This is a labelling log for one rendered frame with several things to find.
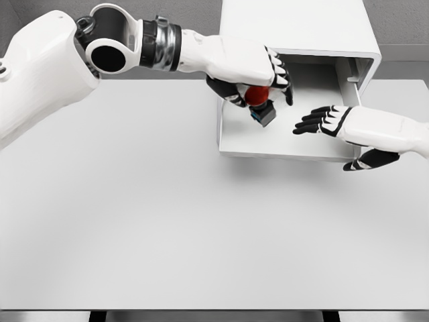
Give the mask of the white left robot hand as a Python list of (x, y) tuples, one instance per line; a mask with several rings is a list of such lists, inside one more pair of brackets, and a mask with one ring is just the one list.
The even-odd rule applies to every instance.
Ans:
[(207, 85), (222, 99), (245, 107), (237, 85), (269, 87), (281, 91), (293, 105), (292, 79), (280, 54), (260, 42), (219, 36), (222, 54), (208, 63)]

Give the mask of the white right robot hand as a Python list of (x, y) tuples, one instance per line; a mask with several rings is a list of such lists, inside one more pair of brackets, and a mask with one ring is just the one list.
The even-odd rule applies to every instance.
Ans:
[(354, 146), (370, 150), (343, 166), (345, 172), (371, 170), (400, 158), (400, 135), (395, 126), (399, 117), (362, 106), (331, 105), (311, 110), (301, 118), (292, 133), (322, 133)]

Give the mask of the red and black load switch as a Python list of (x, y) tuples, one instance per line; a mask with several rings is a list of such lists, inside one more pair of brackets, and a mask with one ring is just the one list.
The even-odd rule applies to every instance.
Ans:
[(269, 87), (252, 86), (245, 92), (245, 102), (251, 116), (262, 127), (266, 127), (276, 117), (273, 101), (269, 99)]

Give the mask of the white cabinet drawer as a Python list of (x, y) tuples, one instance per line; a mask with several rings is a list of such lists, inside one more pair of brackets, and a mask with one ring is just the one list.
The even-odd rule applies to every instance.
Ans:
[(323, 133), (293, 134), (302, 117), (319, 107), (361, 103), (357, 86), (346, 58), (328, 64), (289, 62), (294, 94), (293, 105), (282, 94), (274, 95), (275, 119), (262, 127), (248, 109), (223, 101), (218, 104), (219, 151), (225, 156), (293, 158), (350, 162), (357, 157), (359, 146), (348, 144)]

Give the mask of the white tabletop storage cabinet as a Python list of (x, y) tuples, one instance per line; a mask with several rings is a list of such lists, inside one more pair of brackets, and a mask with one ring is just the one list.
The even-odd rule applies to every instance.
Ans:
[(223, 0), (220, 33), (280, 54), (352, 58), (359, 94), (381, 63), (363, 0)]

